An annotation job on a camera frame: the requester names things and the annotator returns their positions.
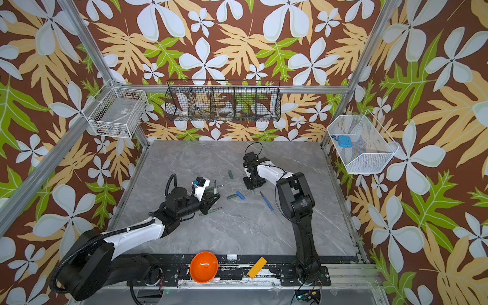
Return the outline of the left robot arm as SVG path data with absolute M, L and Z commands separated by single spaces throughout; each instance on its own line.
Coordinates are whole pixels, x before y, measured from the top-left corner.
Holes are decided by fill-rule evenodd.
M 208 214 L 220 197 L 219 193 L 204 192 L 197 198 L 185 188 L 176 187 L 145 221 L 100 234 L 93 230 L 83 233 L 53 270 L 51 290 L 83 301 L 115 283 L 158 283 L 163 268 L 156 258 L 149 254 L 129 257 L 124 254 L 168 236 L 197 212 Z

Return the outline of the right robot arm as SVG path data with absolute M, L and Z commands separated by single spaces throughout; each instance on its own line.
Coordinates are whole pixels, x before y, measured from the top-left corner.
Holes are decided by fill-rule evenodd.
M 299 281 L 302 284 L 318 282 L 322 286 L 330 286 L 328 270 L 322 266 L 315 248 L 312 230 L 315 199 L 304 174 L 288 172 L 266 158 L 245 162 L 243 167 L 246 172 L 243 180 L 248 189 L 259 188 L 266 182 L 275 187 L 279 210 L 293 227 Z

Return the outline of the blue pen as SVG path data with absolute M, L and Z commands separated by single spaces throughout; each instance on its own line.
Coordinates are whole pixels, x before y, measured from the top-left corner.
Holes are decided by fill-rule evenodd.
M 269 202 L 269 200 L 265 197 L 265 195 L 263 194 L 263 192 L 260 191 L 260 195 L 261 197 L 263 198 L 265 204 L 268 206 L 268 208 L 270 209 L 270 211 L 274 212 L 274 209 L 271 205 L 271 203 Z

